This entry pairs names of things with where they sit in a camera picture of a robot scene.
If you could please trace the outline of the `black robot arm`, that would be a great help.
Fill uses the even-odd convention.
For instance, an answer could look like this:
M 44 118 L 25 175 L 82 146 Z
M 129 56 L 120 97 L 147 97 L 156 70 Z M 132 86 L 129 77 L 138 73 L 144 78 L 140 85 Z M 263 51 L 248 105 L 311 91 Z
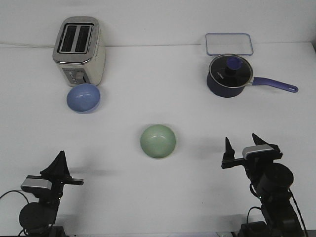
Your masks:
M 290 189 L 294 181 L 292 171 L 277 159 L 283 153 L 276 144 L 262 140 L 252 134 L 254 146 L 246 147 L 241 158 L 235 158 L 235 151 L 228 138 L 225 139 L 223 169 L 243 166 L 250 180 L 249 189 L 259 199 L 264 220 L 241 225 L 238 237 L 306 237 L 308 232 L 295 197 Z
M 21 190 L 31 193 L 37 202 L 26 204 L 19 214 L 19 223 L 27 237 L 65 237 L 62 226 L 55 226 L 65 185 L 83 185 L 82 179 L 70 175 L 66 155 L 60 151 L 54 161 L 39 176 L 28 175 Z

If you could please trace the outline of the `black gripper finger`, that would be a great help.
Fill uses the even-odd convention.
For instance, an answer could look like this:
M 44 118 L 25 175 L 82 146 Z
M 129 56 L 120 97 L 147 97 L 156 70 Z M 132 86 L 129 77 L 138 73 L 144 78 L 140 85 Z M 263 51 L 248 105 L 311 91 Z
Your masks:
M 60 151 L 54 161 L 44 170 L 40 172 L 41 176 L 63 177 L 65 152 Z
M 71 178 L 69 169 L 68 169 L 68 165 L 67 165 L 67 161 L 66 161 L 66 154 L 65 151 L 63 151 L 63 177 L 64 178 Z
M 231 146 L 231 143 L 228 137 L 225 138 L 225 152 L 223 154 L 223 161 L 234 160 L 235 159 L 235 151 Z
M 253 139 L 255 145 L 269 145 L 269 146 L 272 147 L 274 150 L 280 152 L 280 149 L 279 149 L 278 145 L 276 145 L 276 144 L 270 144 L 270 143 L 264 141 L 264 140 L 261 139 L 259 136 L 257 136 L 255 133 L 252 133 L 252 139 Z

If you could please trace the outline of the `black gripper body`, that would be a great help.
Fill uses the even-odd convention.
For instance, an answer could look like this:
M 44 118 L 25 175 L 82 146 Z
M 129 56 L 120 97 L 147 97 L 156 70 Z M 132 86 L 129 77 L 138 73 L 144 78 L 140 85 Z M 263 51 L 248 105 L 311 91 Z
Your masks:
M 248 152 L 242 158 L 222 160 L 221 167 L 227 169 L 242 165 L 245 169 L 259 169 L 261 166 L 273 163 L 276 159 L 281 159 L 282 156 L 282 152 L 275 151 Z
M 35 175 L 28 175 L 26 177 L 27 184 L 36 184 L 37 186 L 39 183 L 42 183 L 42 180 L 50 181 L 52 184 L 60 182 L 62 184 L 69 184 L 69 185 L 83 185 L 84 180 L 83 179 L 75 179 L 75 178 L 43 178 L 41 176 L 35 176 Z

